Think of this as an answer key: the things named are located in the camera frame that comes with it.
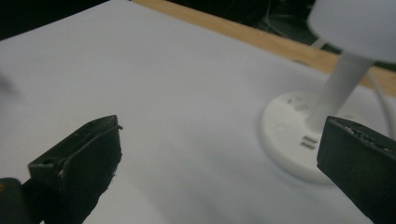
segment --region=lamp base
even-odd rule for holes
[[[310,182],[331,184],[317,167],[321,133],[310,130],[305,122],[317,97],[306,91],[276,97],[262,114],[262,143],[270,157],[289,173]],[[366,123],[343,108],[337,117]]]

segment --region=lamp shade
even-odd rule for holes
[[[317,0],[308,24],[338,48],[374,61],[396,62],[395,0]]]

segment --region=desk lamp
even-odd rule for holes
[[[288,92],[264,110],[261,135],[270,157],[286,171],[331,183],[317,168],[327,116],[364,121],[343,104],[375,61],[396,62],[396,1],[317,0],[308,18],[322,39],[343,50],[321,93]]]

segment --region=white sheet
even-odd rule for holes
[[[113,0],[0,42],[0,176],[116,114],[123,157],[85,223],[370,223],[335,186],[266,155],[259,118],[326,76],[137,4]],[[385,122],[372,91],[348,104]]]

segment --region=lamp stem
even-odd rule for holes
[[[305,120],[308,128],[321,133],[326,118],[338,112],[373,64],[373,60],[344,51],[315,102],[311,114]]]

